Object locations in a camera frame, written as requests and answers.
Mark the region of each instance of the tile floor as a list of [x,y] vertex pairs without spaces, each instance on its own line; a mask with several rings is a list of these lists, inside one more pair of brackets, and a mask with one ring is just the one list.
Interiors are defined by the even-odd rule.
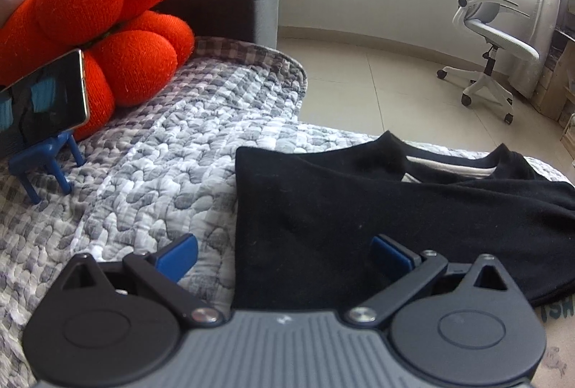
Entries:
[[466,82],[449,76],[439,80],[439,63],[306,39],[280,39],[278,48],[307,70],[303,122],[370,135],[390,130],[406,140],[474,151],[491,151],[505,143],[542,159],[575,183],[560,126],[519,97],[514,100],[514,121],[507,125],[502,107],[490,96],[475,96],[470,107],[463,107]]

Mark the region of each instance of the folded black t-shirt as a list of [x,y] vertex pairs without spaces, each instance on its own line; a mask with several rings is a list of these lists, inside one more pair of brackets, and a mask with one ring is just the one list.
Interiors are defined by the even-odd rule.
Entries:
[[456,263],[496,255],[533,305],[575,291],[575,189],[504,145],[437,155],[386,132],[355,147],[236,153],[235,309],[344,311],[379,292],[386,234]]

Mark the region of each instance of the baseboard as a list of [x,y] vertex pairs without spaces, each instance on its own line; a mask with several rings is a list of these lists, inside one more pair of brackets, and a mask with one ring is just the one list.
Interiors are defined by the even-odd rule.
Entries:
[[[298,28],[293,26],[280,26],[278,37],[294,39],[312,39],[315,41],[340,42],[341,44],[360,45],[370,49],[378,49],[394,54],[409,55],[418,59],[436,61],[445,67],[461,68],[462,70],[482,71],[483,67],[472,61],[453,57],[418,45],[405,44],[404,42],[392,41],[382,37],[364,36],[361,34],[348,33],[343,31],[332,31],[329,29]],[[508,87],[508,76],[494,71],[493,78],[501,85]]]

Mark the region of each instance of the smartphone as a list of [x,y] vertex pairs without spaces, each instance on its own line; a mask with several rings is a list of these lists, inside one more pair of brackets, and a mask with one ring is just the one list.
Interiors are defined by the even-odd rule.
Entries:
[[0,91],[0,158],[89,119],[84,55],[77,49]]

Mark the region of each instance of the blue phone holder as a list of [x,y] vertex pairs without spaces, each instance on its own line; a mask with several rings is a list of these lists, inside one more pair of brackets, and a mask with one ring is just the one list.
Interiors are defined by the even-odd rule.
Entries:
[[38,143],[30,148],[25,149],[18,154],[15,154],[10,161],[8,161],[8,171],[10,174],[18,177],[21,184],[26,189],[26,193],[34,204],[40,202],[38,193],[28,180],[26,172],[38,167],[44,167],[48,173],[56,177],[58,184],[62,188],[65,195],[72,191],[70,183],[65,178],[60,166],[56,162],[56,156],[62,147],[68,144],[77,166],[84,164],[84,158],[78,149],[76,140],[72,132],[66,131],[60,133],[58,136],[48,138],[46,141]]

